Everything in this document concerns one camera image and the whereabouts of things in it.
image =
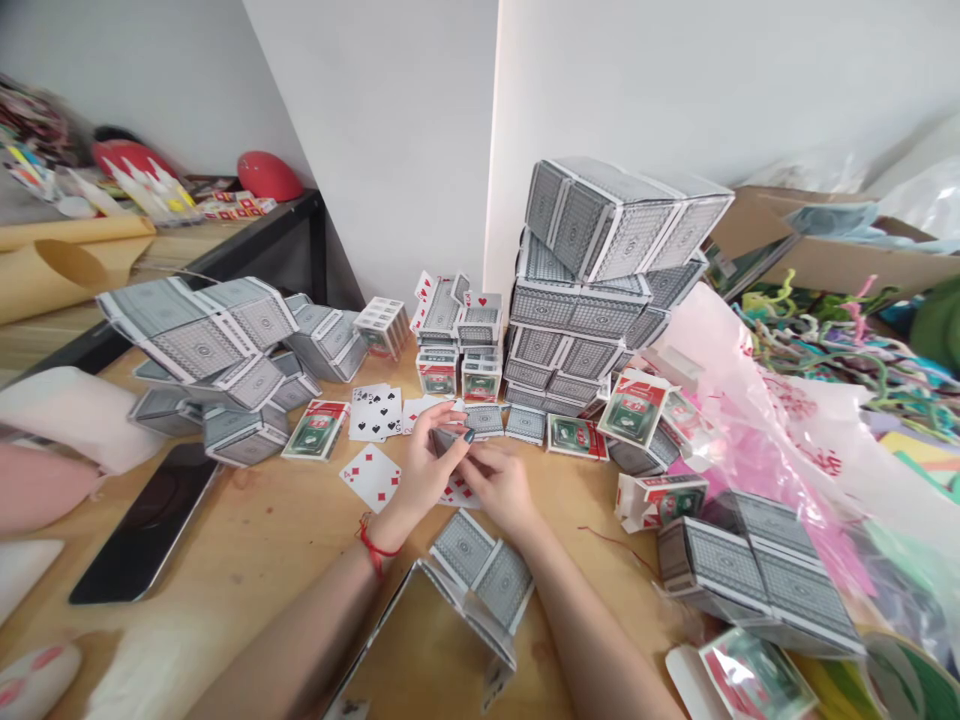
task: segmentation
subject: paper roll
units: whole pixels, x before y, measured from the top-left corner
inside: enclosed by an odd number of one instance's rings
[[[0,227],[0,251],[9,252],[34,240],[60,240],[66,243],[93,243],[103,240],[156,235],[149,218],[140,215],[115,215],[94,220],[63,220],[32,225]]]
[[[81,247],[38,240],[0,256],[0,325],[123,287],[130,266],[151,242],[132,238]]]

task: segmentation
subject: pink item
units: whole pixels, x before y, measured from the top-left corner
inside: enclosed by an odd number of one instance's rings
[[[100,484],[95,467],[42,450],[0,445],[0,536],[59,520]]]

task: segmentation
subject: red ball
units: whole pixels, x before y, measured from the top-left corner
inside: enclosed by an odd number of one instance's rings
[[[303,185],[290,166],[276,155],[262,150],[251,150],[240,156],[237,176],[243,189],[256,197],[272,197],[277,202],[286,202],[303,194]]]
[[[145,173],[156,176],[153,165],[151,165],[148,160],[148,158],[153,158],[157,165],[174,177],[177,177],[176,171],[170,167],[170,163],[164,160],[160,154],[132,140],[107,140],[102,143],[94,143],[91,151],[97,166],[107,177],[113,177],[113,172],[110,170],[110,166],[103,161],[104,158],[109,159],[110,162],[125,173],[129,173],[130,168],[128,168],[127,164],[123,161],[124,158],[129,160],[138,170],[143,170]]]

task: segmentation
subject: plastic bag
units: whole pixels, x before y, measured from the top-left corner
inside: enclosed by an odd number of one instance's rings
[[[703,284],[652,349],[667,348],[701,367],[701,412],[724,434],[705,473],[711,490],[795,508],[854,620],[896,630],[947,662],[960,647],[960,507],[876,442],[859,416],[870,392],[760,367],[747,328]],[[912,584],[877,569],[878,548]]]
[[[821,147],[778,160],[741,184],[822,193],[857,193],[863,187],[868,169],[866,160],[849,148]]]

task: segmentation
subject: red string bracelet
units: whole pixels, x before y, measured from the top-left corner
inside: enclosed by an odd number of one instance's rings
[[[364,513],[363,517],[360,518],[360,542],[367,546],[367,550],[370,552],[370,562],[373,563],[373,569],[377,571],[377,580],[383,580],[383,557],[396,557],[400,554],[400,551],[403,550],[403,545],[398,547],[392,553],[387,552],[386,550],[381,550],[372,542],[370,538],[367,537],[367,526],[370,524],[370,513]]]

